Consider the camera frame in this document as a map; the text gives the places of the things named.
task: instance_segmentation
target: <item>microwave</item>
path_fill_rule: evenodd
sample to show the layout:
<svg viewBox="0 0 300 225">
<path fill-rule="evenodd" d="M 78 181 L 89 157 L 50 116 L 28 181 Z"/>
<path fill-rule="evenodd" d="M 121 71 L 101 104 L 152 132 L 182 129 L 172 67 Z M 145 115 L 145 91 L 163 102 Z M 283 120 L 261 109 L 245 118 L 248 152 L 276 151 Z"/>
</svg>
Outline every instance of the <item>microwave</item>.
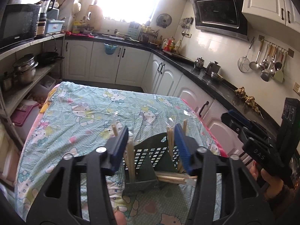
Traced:
<svg viewBox="0 0 300 225">
<path fill-rule="evenodd" d="M 244 0 L 190 0 L 196 29 L 248 40 L 248 21 L 242 14 Z"/>
<path fill-rule="evenodd" d="M 41 6 L 34 4 L 7 5 L 0 26 L 0 49 L 33 40 L 40 10 Z"/>
</svg>

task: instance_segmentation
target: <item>hand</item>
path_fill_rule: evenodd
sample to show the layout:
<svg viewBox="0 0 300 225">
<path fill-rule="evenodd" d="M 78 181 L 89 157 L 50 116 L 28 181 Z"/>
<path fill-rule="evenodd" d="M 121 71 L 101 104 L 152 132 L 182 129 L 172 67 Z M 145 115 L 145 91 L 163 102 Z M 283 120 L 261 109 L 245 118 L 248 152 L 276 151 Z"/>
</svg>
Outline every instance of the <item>hand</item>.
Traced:
<svg viewBox="0 0 300 225">
<path fill-rule="evenodd" d="M 115 220 L 117 222 L 117 225 L 126 225 L 126 218 L 123 212 L 119 210 L 115 210 L 114 212 Z"/>
<path fill-rule="evenodd" d="M 259 176 L 258 169 L 257 169 L 257 162 L 253 162 L 253 166 L 250 168 L 250 173 L 252 174 L 253 178 L 257 180 Z M 271 176 L 270 174 L 267 173 L 265 169 L 262 169 L 260 171 L 260 174 L 264 179 L 264 181 L 266 181 L 270 185 L 270 187 L 264 193 L 265 198 L 272 199 L 275 196 L 277 196 L 282 190 L 282 187 L 284 185 L 283 181 L 279 177 Z"/>
</svg>

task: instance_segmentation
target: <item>wall outlet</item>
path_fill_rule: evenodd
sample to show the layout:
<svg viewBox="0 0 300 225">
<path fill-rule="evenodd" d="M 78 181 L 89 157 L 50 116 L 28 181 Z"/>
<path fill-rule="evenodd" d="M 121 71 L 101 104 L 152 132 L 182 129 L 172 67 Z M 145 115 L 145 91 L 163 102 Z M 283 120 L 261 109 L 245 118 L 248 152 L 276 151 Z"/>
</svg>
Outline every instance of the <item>wall outlet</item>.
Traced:
<svg viewBox="0 0 300 225">
<path fill-rule="evenodd" d="M 298 95 L 300 95 L 300 92 L 299 92 L 299 90 L 300 90 L 300 85 L 299 85 L 297 82 L 295 82 L 295 85 L 294 85 L 293 90 L 294 90 Z"/>
</svg>

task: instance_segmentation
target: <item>bolt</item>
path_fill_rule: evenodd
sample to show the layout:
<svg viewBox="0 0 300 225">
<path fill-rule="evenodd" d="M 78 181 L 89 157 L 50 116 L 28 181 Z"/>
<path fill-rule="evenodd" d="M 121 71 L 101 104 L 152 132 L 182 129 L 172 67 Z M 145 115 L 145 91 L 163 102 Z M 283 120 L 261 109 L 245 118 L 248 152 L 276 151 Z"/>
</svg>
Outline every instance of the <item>bolt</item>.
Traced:
<svg viewBox="0 0 300 225">
<path fill-rule="evenodd" d="M 207 151 L 207 149 L 205 147 L 198 147 L 197 151 L 200 153 L 205 153 Z"/>
<path fill-rule="evenodd" d="M 96 149 L 96 152 L 98 152 L 98 153 L 103 153 L 103 152 L 106 152 L 106 148 L 105 147 L 98 147 L 97 149 Z"/>
<path fill-rule="evenodd" d="M 73 155 L 71 153 L 65 154 L 63 157 L 63 159 L 65 159 L 65 160 L 70 160 L 72 158 L 73 158 Z"/>
<path fill-rule="evenodd" d="M 237 154 L 232 154 L 230 156 L 230 158 L 233 159 L 233 160 L 235 160 L 235 161 L 237 161 L 238 159 L 240 159 L 240 157 Z"/>
</svg>

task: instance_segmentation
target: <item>countertop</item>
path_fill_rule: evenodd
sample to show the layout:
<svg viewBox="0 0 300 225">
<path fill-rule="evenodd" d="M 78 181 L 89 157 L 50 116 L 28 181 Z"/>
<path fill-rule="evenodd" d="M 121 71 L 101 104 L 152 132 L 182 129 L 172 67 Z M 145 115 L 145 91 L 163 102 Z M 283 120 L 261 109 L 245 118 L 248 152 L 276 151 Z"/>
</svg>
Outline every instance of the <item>countertop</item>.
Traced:
<svg viewBox="0 0 300 225">
<path fill-rule="evenodd" d="M 209 75 L 205 73 L 205 70 L 195 70 L 192 61 L 188 61 L 181 58 L 174 58 L 173 56 L 168 55 L 159 49 L 152 49 L 148 46 L 144 46 L 138 44 L 136 42 L 130 40 L 115 40 L 106 36 L 98 36 L 98 37 L 85 37 L 85 36 L 68 36 L 67 40 L 88 40 L 94 42 L 102 42 L 102 43 L 113 43 L 120 46 L 128 46 L 134 47 L 138 49 L 142 49 L 148 52 L 152 52 L 169 62 L 171 65 L 180 70 L 185 76 L 187 76 L 190 80 L 192 80 L 195 84 L 197 84 L 200 88 L 202 88 L 208 95 L 210 95 L 213 99 L 216 99 L 220 104 L 222 104 L 227 110 L 235 110 L 240 112 L 244 117 L 249 120 L 256 121 L 264 128 L 266 128 L 270 133 L 274 136 L 277 135 L 279 125 L 277 122 L 263 109 L 259 106 L 261 111 L 261 115 L 257 114 L 254 110 L 248 107 L 245 102 L 239 99 L 235 95 L 235 89 L 237 87 L 233 86 L 226 80 L 222 82 L 217 82 L 213 80 Z"/>
</svg>

